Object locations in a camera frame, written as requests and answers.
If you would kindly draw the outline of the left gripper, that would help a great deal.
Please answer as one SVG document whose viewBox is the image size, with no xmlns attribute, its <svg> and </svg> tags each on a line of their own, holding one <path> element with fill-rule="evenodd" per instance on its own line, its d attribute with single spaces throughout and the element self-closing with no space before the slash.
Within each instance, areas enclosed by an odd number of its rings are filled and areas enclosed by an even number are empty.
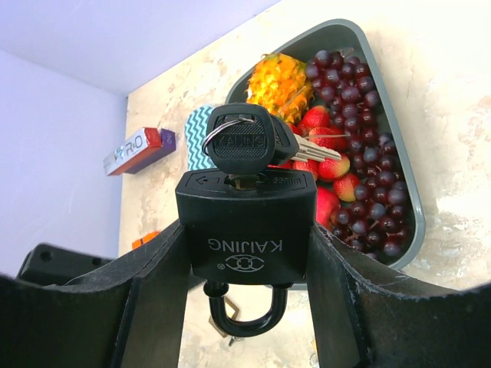
<svg viewBox="0 0 491 368">
<path fill-rule="evenodd" d="M 36 245 L 26 256 L 16 278 L 33 284 L 65 285 L 70 280 L 113 261 L 49 243 Z"/>
</svg>

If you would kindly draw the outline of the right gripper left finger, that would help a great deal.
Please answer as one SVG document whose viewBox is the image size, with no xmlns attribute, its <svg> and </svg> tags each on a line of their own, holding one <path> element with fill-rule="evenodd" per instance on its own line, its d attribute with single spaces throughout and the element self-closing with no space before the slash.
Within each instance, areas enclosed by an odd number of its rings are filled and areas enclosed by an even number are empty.
<svg viewBox="0 0 491 368">
<path fill-rule="evenodd" d="M 63 286 L 1 279 L 3 367 L 175 367 L 190 273 L 183 226 Z"/>
</svg>

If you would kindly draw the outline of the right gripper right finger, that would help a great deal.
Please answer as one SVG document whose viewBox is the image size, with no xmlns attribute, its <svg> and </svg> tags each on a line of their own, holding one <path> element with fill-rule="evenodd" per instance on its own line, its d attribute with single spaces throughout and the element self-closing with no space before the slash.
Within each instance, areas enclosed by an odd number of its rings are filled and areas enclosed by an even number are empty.
<svg viewBox="0 0 491 368">
<path fill-rule="evenodd" d="M 439 287 L 311 229 L 306 271 L 321 367 L 488 367 L 490 286 Z"/>
</svg>

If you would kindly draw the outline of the black Kaijing padlock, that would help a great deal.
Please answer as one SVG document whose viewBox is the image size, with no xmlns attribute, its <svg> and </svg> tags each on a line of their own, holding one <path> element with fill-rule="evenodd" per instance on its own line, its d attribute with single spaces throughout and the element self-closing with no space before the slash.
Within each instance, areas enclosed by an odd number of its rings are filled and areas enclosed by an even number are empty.
<svg viewBox="0 0 491 368">
<path fill-rule="evenodd" d="M 254 337 L 283 317 L 288 289 L 303 279 L 315 224 L 317 186 L 306 171 L 268 168 L 240 189 L 218 169 L 186 172 L 176 187 L 193 273 L 205 279 L 215 325 L 234 337 Z M 225 296 L 231 284 L 270 285 L 269 311 L 233 320 Z"/>
</svg>

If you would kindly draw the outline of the large brass padlock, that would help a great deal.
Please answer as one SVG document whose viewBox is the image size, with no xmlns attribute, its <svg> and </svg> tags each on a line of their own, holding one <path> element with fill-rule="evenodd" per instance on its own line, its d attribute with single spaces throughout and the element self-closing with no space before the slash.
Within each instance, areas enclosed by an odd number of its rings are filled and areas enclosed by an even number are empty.
<svg viewBox="0 0 491 368">
<path fill-rule="evenodd" d="M 224 297 L 224 303 L 226 307 L 226 315 L 227 317 L 235 320 L 239 314 L 240 314 L 240 309 L 239 307 L 228 297 Z M 223 330 L 221 330 L 216 323 L 213 320 L 212 316 L 209 316 L 209 324 L 212 326 L 212 328 L 222 337 L 226 338 L 228 337 L 228 334 L 225 333 Z"/>
</svg>

